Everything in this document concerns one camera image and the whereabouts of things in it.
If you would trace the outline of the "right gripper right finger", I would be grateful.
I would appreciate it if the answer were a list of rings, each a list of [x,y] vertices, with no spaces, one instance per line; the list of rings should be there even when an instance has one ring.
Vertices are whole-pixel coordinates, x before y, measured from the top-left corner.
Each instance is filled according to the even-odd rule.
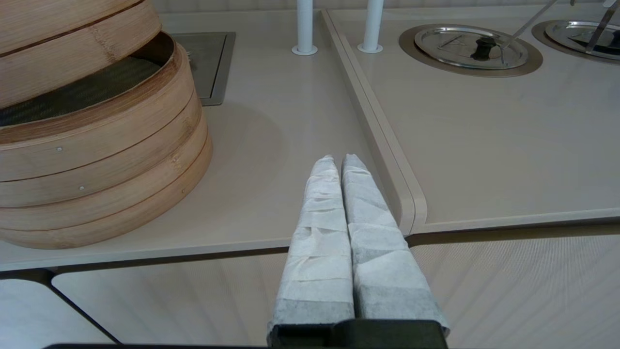
[[[366,165],[354,154],[341,168],[354,270],[356,315],[363,319],[432,320],[450,326]]]

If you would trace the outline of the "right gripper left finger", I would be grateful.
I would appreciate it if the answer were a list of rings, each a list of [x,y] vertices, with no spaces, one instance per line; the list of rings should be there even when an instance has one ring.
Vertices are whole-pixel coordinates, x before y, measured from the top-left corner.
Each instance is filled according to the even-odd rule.
[[[314,164],[268,329],[355,317],[351,244],[334,157]]]

